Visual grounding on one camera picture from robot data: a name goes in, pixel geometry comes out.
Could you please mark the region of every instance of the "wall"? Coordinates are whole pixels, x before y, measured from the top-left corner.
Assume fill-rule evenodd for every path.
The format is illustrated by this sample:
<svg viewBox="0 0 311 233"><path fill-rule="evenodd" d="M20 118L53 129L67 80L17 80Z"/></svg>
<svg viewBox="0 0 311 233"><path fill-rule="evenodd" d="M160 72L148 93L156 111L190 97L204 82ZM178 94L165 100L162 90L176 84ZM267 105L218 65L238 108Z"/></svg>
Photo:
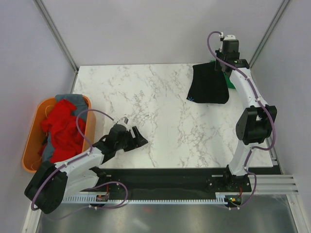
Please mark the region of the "wall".
<svg viewBox="0 0 311 233"><path fill-rule="evenodd" d="M292 1L253 72L261 94L277 107L276 149L293 174L311 219L310 0Z"/></svg>
<svg viewBox="0 0 311 233"><path fill-rule="evenodd" d="M205 63L233 33L251 59L281 0L42 0L78 66ZM217 36L212 48L219 46Z"/></svg>
<svg viewBox="0 0 311 233"><path fill-rule="evenodd" d="M32 0L0 2L0 232L21 232L32 177L21 158L36 106L70 91L74 78Z"/></svg>

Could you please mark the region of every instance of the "orange plastic basket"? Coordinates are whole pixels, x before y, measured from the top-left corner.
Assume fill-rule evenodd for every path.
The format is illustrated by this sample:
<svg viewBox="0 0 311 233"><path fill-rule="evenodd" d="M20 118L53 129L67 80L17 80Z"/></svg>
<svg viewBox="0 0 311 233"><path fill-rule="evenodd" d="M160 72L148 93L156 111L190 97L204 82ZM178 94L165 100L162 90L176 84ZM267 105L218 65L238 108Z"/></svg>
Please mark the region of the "orange plastic basket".
<svg viewBox="0 0 311 233"><path fill-rule="evenodd" d="M83 96L83 98L90 109L91 101L86 96ZM35 173L42 163L41 156L38 154L38 151L42 147L42 142L46 137L46 133L43 132L40 123L46 119L46 116L53 109L54 105L56 105L55 98L49 98L41 102L37 107L22 159L22 166L28 172ZM85 135L88 139L90 139L91 143L94 143L95 125L95 114L90 111L87 113ZM85 151L88 148L89 144L84 140L82 151Z"/></svg>

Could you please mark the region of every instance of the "table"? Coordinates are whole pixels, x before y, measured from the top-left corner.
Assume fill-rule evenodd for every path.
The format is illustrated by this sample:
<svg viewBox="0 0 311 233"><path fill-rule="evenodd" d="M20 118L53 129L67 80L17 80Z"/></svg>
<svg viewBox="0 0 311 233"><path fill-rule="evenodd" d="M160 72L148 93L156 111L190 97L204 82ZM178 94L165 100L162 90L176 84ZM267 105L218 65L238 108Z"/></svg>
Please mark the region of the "table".
<svg viewBox="0 0 311 233"><path fill-rule="evenodd" d="M239 95L230 89L226 104L186 100L192 65L80 67L73 92L115 119L127 116L149 141L133 151L118 151L102 167L225 167L231 161L238 143L235 125L243 112ZM99 114L96 118L98 140L113 122ZM269 152L255 151L250 166L272 166Z"/></svg>

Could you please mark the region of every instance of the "black cloth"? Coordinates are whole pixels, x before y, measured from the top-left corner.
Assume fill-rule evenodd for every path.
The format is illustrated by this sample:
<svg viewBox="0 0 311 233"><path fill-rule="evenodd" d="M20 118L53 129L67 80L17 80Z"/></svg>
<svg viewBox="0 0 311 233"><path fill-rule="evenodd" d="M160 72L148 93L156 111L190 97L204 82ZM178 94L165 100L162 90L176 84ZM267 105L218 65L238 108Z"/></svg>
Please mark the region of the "black cloth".
<svg viewBox="0 0 311 233"><path fill-rule="evenodd" d="M215 71L215 62L193 66L193 80L187 100L196 103L227 103L229 91L222 71Z"/></svg>

